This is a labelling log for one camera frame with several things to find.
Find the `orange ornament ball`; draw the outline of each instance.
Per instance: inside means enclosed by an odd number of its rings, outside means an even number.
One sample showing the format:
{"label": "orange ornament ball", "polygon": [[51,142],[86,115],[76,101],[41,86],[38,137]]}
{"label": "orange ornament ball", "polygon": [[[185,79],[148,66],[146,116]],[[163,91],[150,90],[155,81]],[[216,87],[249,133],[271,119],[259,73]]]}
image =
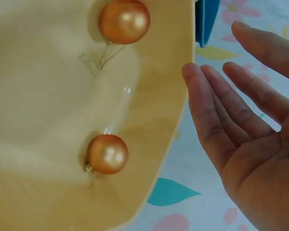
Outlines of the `orange ornament ball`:
{"label": "orange ornament ball", "polygon": [[127,45],[140,40],[150,27],[150,14],[138,0],[114,0],[102,10],[99,28],[115,44]]}
{"label": "orange ornament ball", "polygon": [[120,172],[128,160],[125,142],[116,135],[99,135],[88,147],[88,160],[96,172],[110,175]]}

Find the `finger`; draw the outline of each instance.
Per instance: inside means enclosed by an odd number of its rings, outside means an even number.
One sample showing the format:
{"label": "finger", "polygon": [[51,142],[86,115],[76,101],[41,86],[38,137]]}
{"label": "finger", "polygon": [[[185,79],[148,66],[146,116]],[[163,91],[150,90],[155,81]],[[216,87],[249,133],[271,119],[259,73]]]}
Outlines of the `finger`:
{"label": "finger", "polygon": [[244,143],[251,142],[250,136],[238,124],[232,121],[220,99],[216,96],[211,86],[209,87],[220,123],[233,144],[238,148]]}
{"label": "finger", "polygon": [[248,53],[289,78],[289,41],[241,22],[232,24],[232,32]]}
{"label": "finger", "polygon": [[252,139],[268,136],[275,131],[248,107],[227,81],[212,67],[202,66],[202,72],[221,100],[231,119],[245,130]]}
{"label": "finger", "polygon": [[201,145],[221,174],[225,164],[236,150],[219,121],[209,84],[195,64],[183,67],[189,106]]}
{"label": "finger", "polygon": [[289,99],[250,71],[235,63],[225,63],[223,71],[243,93],[277,123],[282,124],[289,116]]}

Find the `hand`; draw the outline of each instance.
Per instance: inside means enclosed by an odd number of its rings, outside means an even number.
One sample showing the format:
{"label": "hand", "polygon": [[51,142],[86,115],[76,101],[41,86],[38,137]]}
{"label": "hand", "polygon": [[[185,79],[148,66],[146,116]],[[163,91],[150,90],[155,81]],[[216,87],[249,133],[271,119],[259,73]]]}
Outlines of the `hand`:
{"label": "hand", "polygon": [[[289,41],[240,22],[232,31],[247,52],[289,78]],[[201,145],[256,228],[289,231],[289,99],[235,63],[223,71],[282,128],[276,132],[255,115],[211,66],[187,64],[183,77]]]}

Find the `gold wire hook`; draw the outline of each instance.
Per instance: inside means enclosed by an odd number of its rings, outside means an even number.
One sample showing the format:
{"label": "gold wire hook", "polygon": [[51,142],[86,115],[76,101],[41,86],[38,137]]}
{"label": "gold wire hook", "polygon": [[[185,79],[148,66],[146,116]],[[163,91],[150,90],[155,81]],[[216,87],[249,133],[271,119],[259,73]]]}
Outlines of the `gold wire hook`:
{"label": "gold wire hook", "polygon": [[92,179],[92,181],[95,183],[96,182],[96,178],[93,176],[93,168],[91,165],[86,165],[85,167],[86,172],[88,173],[89,177]]}
{"label": "gold wire hook", "polygon": [[119,51],[117,51],[115,54],[113,54],[113,55],[110,56],[108,59],[106,59],[105,62],[103,63],[103,59],[105,58],[106,54],[109,52],[111,45],[115,45],[115,44],[112,43],[112,42],[108,42],[107,48],[106,48],[106,50],[105,50],[105,52],[104,52],[104,54],[103,54],[103,56],[102,56],[102,58],[101,58],[100,64],[99,64],[99,66],[97,67],[97,69],[102,70],[103,67],[104,67],[104,65],[105,65],[109,60],[111,60],[113,57],[115,57],[118,53],[120,53],[120,52],[124,49],[124,47],[125,47],[125,45],[123,45],[122,48],[121,48]]}

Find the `blue object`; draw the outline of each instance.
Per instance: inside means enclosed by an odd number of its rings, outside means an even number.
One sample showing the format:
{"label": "blue object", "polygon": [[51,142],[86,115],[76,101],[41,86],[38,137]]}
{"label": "blue object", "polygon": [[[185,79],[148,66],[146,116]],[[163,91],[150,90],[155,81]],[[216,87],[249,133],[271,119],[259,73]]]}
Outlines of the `blue object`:
{"label": "blue object", "polygon": [[173,180],[159,178],[148,203],[155,206],[169,206],[197,195],[201,194]]}
{"label": "blue object", "polygon": [[205,47],[209,41],[220,0],[199,0],[195,3],[196,42]]}

